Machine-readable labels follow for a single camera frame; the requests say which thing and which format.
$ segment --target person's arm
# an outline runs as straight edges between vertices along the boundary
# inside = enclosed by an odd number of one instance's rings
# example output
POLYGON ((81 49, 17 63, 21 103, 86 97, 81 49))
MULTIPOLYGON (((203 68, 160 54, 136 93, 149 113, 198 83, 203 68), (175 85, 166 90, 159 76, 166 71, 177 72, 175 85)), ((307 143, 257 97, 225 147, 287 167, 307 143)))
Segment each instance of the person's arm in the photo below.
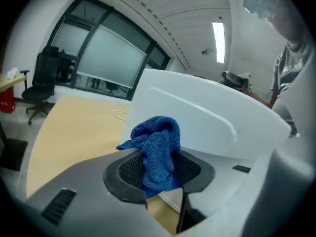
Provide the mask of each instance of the person's arm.
POLYGON ((247 93, 248 96, 252 97, 253 99, 256 99, 260 103, 264 104, 268 108, 272 108, 273 104, 275 104, 275 101, 277 100, 277 90, 272 90, 272 96, 269 102, 263 100, 261 97, 259 97, 256 93, 250 92, 247 93))

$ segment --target desk leg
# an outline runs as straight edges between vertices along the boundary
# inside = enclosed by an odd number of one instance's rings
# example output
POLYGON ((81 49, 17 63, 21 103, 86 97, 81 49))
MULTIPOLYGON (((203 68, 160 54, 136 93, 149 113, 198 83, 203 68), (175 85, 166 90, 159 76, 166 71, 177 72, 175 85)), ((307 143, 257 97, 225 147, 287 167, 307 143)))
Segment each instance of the desk leg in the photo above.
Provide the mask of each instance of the desk leg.
POLYGON ((0 167, 20 171, 27 141, 8 139, 0 122, 0 138, 4 144, 1 156, 0 167))

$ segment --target window frame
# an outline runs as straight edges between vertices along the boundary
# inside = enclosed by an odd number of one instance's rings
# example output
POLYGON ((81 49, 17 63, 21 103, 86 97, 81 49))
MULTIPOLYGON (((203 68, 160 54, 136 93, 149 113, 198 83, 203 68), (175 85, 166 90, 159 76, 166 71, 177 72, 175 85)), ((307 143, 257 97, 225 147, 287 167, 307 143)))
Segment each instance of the window frame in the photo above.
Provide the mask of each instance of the window frame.
POLYGON ((111 96, 111 97, 116 97, 116 98, 122 98, 122 99, 126 99, 131 101, 136 87, 138 85, 139 79, 141 74, 143 73, 145 66, 147 65, 147 63, 153 67, 154 69, 158 69, 158 70, 165 70, 167 67, 167 64, 170 60, 170 57, 165 53, 165 51, 157 44, 156 41, 154 41, 146 32, 144 32, 137 24, 135 24, 133 21, 131 21, 129 18, 127 18, 125 15, 123 15, 122 13, 120 13, 119 11, 115 10, 113 7, 108 6, 98 0, 75 0, 65 11, 65 13, 62 15, 62 17, 59 19, 59 21, 57 22, 56 26, 54 27, 49 40, 47 42, 46 46, 51 46, 55 36, 58 33, 58 30, 60 29, 60 27, 62 26, 63 23, 67 23, 67 24, 71 24, 74 25, 76 27, 80 27, 86 30, 89 30, 88 35, 86 36, 85 40, 82 43, 82 46, 79 49, 78 55, 77 56, 73 56, 73 55, 69 55, 69 54, 64 54, 61 52, 58 52, 58 55, 62 58, 66 58, 66 59, 71 59, 73 61, 76 62, 76 65, 74 67, 73 70, 73 74, 72 74, 72 79, 70 84, 68 83, 64 83, 64 82, 56 82, 56 85, 60 85, 60 86, 65 86, 65 87, 69 87, 69 88, 75 88, 78 90, 83 90, 83 91, 88 91, 88 92, 93 92, 93 93, 97 93, 97 94, 101 94, 101 95, 107 95, 107 96, 111 96), (100 19, 98 20, 97 23, 92 23, 88 20, 85 20, 83 18, 80 18, 78 16, 74 16, 71 13, 74 11, 74 9, 82 2, 82 1, 88 1, 91 4, 97 5, 103 9, 105 9, 105 13, 100 17, 100 19), (85 49, 87 48, 89 42, 91 41, 91 38, 93 36, 93 34, 95 33, 95 31, 97 30, 97 28, 99 27, 99 25, 101 25, 103 23, 104 20, 106 20, 106 18, 113 13, 114 15, 118 16, 119 18, 121 18, 122 20, 124 20, 126 23, 128 23, 129 25, 131 25, 133 28, 135 28, 141 35, 143 35, 145 38, 147 38, 150 41, 150 44, 146 50, 146 57, 144 59, 143 64, 141 65, 141 68, 137 74, 134 86, 132 89, 129 89, 127 92, 127 96, 126 97, 122 97, 122 96, 117 96, 111 93, 107 93, 107 92, 100 92, 98 90, 95 89, 90 89, 90 88, 81 88, 76 86, 76 80, 77 80, 77 71, 79 68, 79 64, 81 61, 81 58, 83 56, 83 53, 85 51, 85 49), (164 56, 165 56, 165 60, 163 61, 161 66, 158 66, 153 60, 151 60, 149 57, 153 51, 154 48, 157 48, 164 56))

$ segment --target person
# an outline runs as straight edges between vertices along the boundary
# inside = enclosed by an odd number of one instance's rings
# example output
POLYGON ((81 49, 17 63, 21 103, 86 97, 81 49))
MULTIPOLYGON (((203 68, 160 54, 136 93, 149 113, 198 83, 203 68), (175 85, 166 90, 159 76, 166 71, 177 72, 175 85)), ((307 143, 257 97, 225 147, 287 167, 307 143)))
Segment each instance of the person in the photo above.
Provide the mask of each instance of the person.
POLYGON ((295 124, 282 102, 282 94, 305 67, 315 65, 312 38, 299 13, 288 0, 244 0, 243 7, 249 13, 256 13, 259 19, 265 20, 287 40, 287 45, 275 61, 270 101, 264 101, 254 92, 247 94, 278 113, 292 127, 292 134, 295 134, 295 124))

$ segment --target red container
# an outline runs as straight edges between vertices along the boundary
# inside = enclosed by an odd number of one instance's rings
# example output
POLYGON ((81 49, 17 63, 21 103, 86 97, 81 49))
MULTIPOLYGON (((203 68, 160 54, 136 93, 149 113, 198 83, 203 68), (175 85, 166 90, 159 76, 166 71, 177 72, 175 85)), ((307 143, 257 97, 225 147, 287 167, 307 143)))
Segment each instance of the red container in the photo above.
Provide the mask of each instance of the red container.
POLYGON ((13 87, 0 93, 0 111, 3 113, 12 113, 15 109, 13 87))

